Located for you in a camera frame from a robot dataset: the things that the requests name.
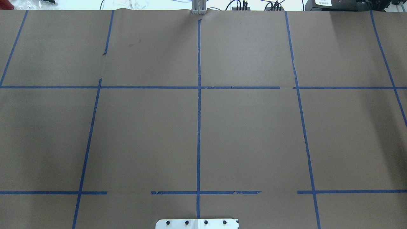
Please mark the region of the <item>black device with label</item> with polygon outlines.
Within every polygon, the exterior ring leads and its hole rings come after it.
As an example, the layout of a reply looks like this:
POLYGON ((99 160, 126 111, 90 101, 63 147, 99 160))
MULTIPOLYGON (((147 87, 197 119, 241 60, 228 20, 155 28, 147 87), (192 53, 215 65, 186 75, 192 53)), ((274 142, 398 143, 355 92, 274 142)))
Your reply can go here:
POLYGON ((374 3, 371 0, 308 0, 305 11, 369 11, 374 3))

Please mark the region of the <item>clear plastic bag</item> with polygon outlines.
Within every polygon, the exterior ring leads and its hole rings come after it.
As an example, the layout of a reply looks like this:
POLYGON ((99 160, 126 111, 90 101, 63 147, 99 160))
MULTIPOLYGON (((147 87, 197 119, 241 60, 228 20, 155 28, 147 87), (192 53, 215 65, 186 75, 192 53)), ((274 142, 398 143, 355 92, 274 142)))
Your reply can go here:
POLYGON ((13 3, 17 10, 45 10, 49 4, 48 1, 43 0, 15 0, 13 3))

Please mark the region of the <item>white mounting plate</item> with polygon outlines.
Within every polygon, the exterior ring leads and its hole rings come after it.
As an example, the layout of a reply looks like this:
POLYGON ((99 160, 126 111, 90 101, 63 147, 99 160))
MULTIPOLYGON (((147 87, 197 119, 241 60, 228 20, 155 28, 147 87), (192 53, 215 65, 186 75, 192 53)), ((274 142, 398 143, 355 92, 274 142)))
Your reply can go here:
POLYGON ((238 219, 161 219, 156 229, 239 229, 238 219))

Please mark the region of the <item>grey aluminium post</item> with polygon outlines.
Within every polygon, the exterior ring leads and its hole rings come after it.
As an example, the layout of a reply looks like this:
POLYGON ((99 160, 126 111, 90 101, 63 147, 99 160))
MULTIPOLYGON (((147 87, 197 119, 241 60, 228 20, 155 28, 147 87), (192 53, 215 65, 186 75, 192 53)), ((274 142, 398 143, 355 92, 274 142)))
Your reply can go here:
POLYGON ((191 0, 191 13, 193 15, 205 15, 207 13, 206 0, 191 0))

